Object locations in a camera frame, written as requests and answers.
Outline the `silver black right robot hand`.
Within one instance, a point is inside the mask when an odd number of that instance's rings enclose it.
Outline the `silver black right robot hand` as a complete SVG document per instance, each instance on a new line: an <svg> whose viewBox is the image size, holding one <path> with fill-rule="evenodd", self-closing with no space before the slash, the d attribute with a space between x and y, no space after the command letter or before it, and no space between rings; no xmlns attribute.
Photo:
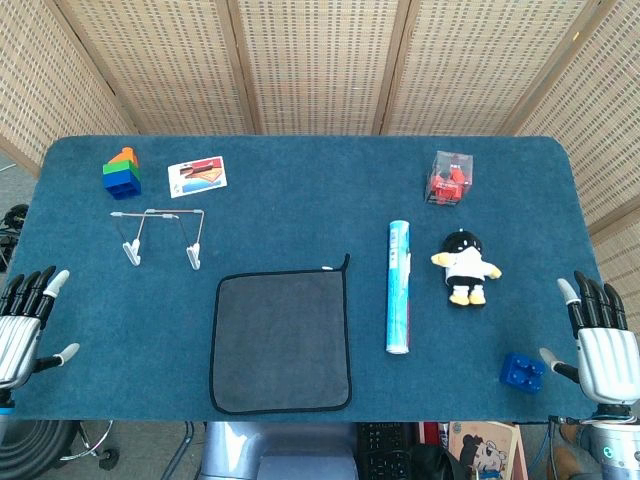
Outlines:
<svg viewBox="0 0 640 480"><path fill-rule="evenodd" d="M578 365L560 360L540 348L543 362L554 373L578 384L583 394L600 406L626 410L639 400L639 347L629 330L621 296L615 288L574 273L573 288L557 280L571 323Z"/></svg>

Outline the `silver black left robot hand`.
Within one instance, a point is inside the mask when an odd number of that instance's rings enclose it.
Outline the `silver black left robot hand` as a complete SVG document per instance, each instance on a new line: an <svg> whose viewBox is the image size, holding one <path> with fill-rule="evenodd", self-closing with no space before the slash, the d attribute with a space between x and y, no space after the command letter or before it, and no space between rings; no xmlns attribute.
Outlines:
<svg viewBox="0 0 640 480"><path fill-rule="evenodd" d="M67 270L49 266L30 275L19 274L1 291L1 392L4 395L24 385L31 375L62 367L79 351L71 343L48 357L37 356L42 333L69 279Z"/></svg>

